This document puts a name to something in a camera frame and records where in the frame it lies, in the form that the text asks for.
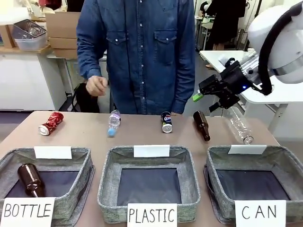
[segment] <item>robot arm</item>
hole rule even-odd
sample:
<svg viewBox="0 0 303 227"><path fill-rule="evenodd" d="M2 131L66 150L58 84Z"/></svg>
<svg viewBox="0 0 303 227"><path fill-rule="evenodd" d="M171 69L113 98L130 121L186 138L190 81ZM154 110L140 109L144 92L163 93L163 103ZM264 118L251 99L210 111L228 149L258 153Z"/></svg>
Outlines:
<svg viewBox="0 0 303 227"><path fill-rule="evenodd" d="M276 6L261 13L249 27L249 40L256 50L241 62L228 59L221 80L215 75L199 84L193 99L216 95L219 102L210 111L228 109L240 99L238 95L248 88L269 95L270 77L283 83L303 82L303 1L286 9Z"/></svg>

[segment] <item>clear plastic bottle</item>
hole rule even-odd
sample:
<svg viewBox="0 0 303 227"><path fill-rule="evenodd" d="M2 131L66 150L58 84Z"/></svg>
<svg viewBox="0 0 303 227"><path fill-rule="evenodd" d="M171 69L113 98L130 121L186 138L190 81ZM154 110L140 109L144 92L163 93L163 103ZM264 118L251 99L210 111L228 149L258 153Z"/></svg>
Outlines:
<svg viewBox="0 0 303 227"><path fill-rule="evenodd" d="M236 139L244 144L251 144L254 138L251 135L250 125L237 107L231 107L224 114L227 124Z"/></svg>
<svg viewBox="0 0 303 227"><path fill-rule="evenodd" d="M107 134L109 137L113 137L116 134L117 129L121 123L121 114L118 110L112 111L108 119L108 131Z"/></svg>

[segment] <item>hand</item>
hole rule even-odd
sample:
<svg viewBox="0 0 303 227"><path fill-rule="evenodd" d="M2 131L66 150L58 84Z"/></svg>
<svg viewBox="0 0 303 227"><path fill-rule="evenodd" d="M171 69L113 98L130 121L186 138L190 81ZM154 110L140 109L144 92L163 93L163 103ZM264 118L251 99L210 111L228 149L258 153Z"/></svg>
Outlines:
<svg viewBox="0 0 303 227"><path fill-rule="evenodd" d="M181 114L174 113L174 112L171 112L171 115L172 115L172 116L182 116Z"/></svg>
<svg viewBox="0 0 303 227"><path fill-rule="evenodd" d="M86 90L91 96L104 96L107 83L107 79L104 77L92 76L87 81Z"/></svg>

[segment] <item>denim shirt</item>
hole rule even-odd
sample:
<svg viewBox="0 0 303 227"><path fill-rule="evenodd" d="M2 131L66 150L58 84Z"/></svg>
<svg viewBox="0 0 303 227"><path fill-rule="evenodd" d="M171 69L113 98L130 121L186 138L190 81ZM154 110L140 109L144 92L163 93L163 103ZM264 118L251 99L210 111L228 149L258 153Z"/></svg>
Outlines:
<svg viewBox="0 0 303 227"><path fill-rule="evenodd" d="M107 50L121 113L181 114L195 86L194 32L193 0L85 0L77 27L80 73L102 76L98 60Z"/></svg>

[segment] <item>paper label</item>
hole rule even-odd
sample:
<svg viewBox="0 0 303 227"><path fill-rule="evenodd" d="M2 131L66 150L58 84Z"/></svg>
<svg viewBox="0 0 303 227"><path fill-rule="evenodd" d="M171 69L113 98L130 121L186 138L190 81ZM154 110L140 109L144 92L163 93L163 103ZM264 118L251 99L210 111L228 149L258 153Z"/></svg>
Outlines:
<svg viewBox="0 0 303 227"><path fill-rule="evenodd" d="M177 204L129 203L127 227L177 227Z"/></svg>
<svg viewBox="0 0 303 227"><path fill-rule="evenodd" d="M262 155L267 145L232 145L228 154Z"/></svg>
<svg viewBox="0 0 303 227"><path fill-rule="evenodd" d="M51 227L55 198L6 198L0 227Z"/></svg>
<svg viewBox="0 0 303 227"><path fill-rule="evenodd" d="M134 157L169 157L169 145L136 145Z"/></svg>
<svg viewBox="0 0 303 227"><path fill-rule="evenodd" d="M235 201L237 227L285 227L286 201Z"/></svg>
<svg viewBox="0 0 303 227"><path fill-rule="evenodd" d="M36 158L42 159L71 159L69 146L38 146L34 147Z"/></svg>

